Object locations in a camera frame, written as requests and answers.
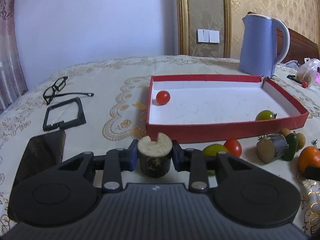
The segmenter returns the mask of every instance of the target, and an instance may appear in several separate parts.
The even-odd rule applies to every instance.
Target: black phone
[[[64,130],[32,137],[21,158],[12,188],[21,181],[61,163],[65,139],[66,133]],[[16,221],[10,209],[10,204],[8,216],[11,220]]]

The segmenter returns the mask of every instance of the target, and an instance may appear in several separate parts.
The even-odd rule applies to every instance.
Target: green tomato
[[[276,116],[277,114],[271,112],[270,110],[263,110],[257,115],[256,121],[275,119]]]
[[[218,152],[229,152],[229,151],[223,145],[215,143],[204,148],[202,152],[204,153],[204,155],[207,155],[207,156],[216,156]],[[213,170],[208,170],[208,172],[209,174],[214,175]]]

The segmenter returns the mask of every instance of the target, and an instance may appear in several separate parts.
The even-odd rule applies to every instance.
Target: small yellow fruit
[[[218,152],[229,152],[229,151],[223,145],[215,143],[204,148],[202,152],[204,153],[204,155],[207,155],[207,156],[216,156]],[[214,171],[208,170],[208,172],[209,174],[214,175]]]
[[[280,133],[286,137],[287,135],[289,135],[291,133],[291,131],[288,128],[283,128]]]
[[[301,150],[306,144],[306,138],[302,133],[297,133],[298,147],[297,151]]]

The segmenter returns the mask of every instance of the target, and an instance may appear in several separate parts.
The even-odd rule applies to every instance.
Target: gold molding
[[[223,0],[224,3],[224,49],[223,56],[231,54],[231,0]]]
[[[317,8],[318,8],[318,57],[319,57],[319,49],[320,49],[320,0],[317,0]]]
[[[189,6],[188,0],[177,0],[179,54],[189,55]]]

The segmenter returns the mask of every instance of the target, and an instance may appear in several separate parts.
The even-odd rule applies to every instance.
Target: pink curtain
[[[27,92],[16,35],[14,0],[0,0],[0,113]]]

